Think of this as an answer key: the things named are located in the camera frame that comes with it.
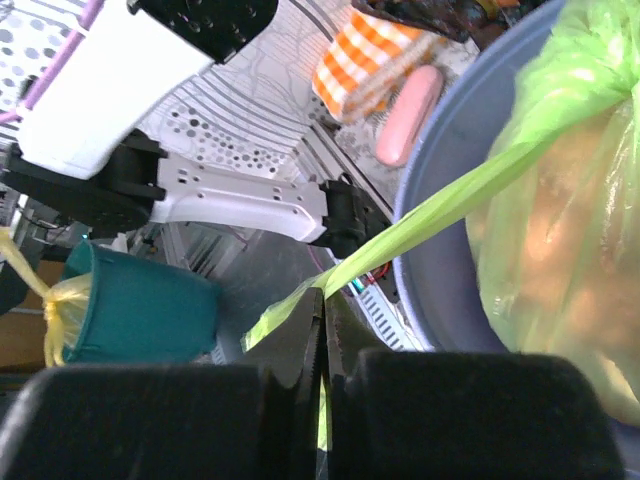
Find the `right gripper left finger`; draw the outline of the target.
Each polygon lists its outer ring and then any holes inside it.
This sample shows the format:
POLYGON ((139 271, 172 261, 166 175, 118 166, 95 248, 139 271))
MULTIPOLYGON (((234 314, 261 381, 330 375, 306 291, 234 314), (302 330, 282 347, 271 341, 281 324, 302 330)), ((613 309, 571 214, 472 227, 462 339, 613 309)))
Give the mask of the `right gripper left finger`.
POLYGON ((29 380, 1 428, 5 479, 312 479, 323 295, 230 365, 84 365, 29 380))

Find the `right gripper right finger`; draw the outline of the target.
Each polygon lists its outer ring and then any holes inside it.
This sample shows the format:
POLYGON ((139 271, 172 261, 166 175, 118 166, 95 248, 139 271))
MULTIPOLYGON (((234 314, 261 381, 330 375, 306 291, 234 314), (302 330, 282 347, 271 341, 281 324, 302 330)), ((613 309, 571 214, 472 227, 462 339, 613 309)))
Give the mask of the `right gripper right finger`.
POLYGON ((621 479, 584 375, 546 355, 396 352, 325 304, 332 479, 621 479))

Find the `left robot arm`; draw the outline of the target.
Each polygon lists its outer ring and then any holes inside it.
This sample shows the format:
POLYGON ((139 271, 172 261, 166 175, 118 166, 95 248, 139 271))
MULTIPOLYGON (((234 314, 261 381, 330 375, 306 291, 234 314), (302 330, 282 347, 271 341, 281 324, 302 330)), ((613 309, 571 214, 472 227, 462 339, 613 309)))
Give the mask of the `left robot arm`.
POLYGON ((5 1, 1 184, 97 237, 196 222, 345 258, 389 226, 349 175, 283 167, 329 114, 346 1, 5 1))

